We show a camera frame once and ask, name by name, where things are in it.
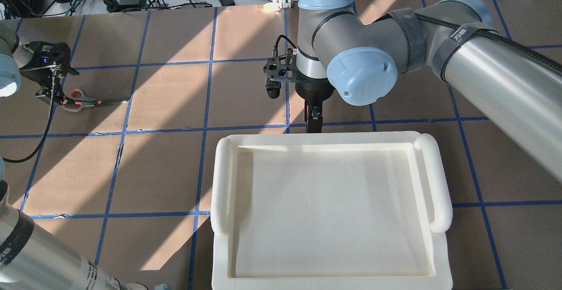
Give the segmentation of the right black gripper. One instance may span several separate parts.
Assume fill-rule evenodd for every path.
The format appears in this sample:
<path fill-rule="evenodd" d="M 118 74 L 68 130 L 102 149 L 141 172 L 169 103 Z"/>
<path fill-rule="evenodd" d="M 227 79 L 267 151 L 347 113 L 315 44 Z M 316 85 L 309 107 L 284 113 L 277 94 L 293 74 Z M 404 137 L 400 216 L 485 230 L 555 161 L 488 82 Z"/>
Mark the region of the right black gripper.
<path fill-rule="evenodd" d="M 295 83 L 295 91 L 305 100 L 305 131 L 321 133 L 323 126 L 322 104 L 335 91 L 327 78 L 310 79 Z"/>

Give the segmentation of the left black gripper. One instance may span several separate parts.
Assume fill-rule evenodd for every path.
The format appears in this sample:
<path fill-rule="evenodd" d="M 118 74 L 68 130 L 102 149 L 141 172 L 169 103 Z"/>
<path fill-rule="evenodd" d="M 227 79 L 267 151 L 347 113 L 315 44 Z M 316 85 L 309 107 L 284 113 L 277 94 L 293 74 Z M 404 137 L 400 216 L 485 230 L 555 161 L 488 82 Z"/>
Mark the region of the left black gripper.
<path fill-rule="evenodd" d="M 70 102 L 71 98 L 64 93 L 61 78 L 68 74 L 78 76 L 79 72 L 70 64 L 72 50 L 69 45 L 39 40 L 24 44 L 23 49 L 31 52 L 32 57 L 20 68 L 20 73 L 38 84 L 52 84 L 52 90 L 39 90 L 36 97 L 47 104 L 59 106 Z"/>

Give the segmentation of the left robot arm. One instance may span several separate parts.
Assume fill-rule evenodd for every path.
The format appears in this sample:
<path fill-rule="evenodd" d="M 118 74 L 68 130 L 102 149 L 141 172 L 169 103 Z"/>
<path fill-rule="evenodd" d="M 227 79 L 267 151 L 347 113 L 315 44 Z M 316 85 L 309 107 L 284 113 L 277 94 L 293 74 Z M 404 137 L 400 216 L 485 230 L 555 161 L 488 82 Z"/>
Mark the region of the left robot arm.
<path fill-rule="evenodd" d="M 44 144 L 53 109 L 60 105 L 72 111 L 104 101 L 74 91 L 67 97 L 62 77 L 78 72 L 70 65 L 71 49 L 64 42 L 25 42 L 15 31 L 1 26 L 1 96 L 18 92 L 22 78 L 40 86 L 37 98 L 49 105 L 47 125 L 40 139 Z M 1 182 L 1 263 L 3 290 L 144 290 L 141 283 L 123 283 L 44 230 L 30 216 L 8 202 L 9 187 Z"/>

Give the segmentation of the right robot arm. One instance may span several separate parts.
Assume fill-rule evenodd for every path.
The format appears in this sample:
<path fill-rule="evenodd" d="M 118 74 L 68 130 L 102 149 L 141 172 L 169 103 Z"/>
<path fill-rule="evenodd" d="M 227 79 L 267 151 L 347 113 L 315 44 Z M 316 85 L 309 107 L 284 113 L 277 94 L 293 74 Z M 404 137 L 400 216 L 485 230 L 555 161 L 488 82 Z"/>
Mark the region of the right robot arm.
<path fill-rule="evenodd" d="M 496 32 L 482 0 L 442 0 L 365 25 L 354 0 L 299 0 L 296 73 L 327 80 L 348 104 L 388 94 L 429 66 L 557 179 L 562 175 L 561 65 Z"/>

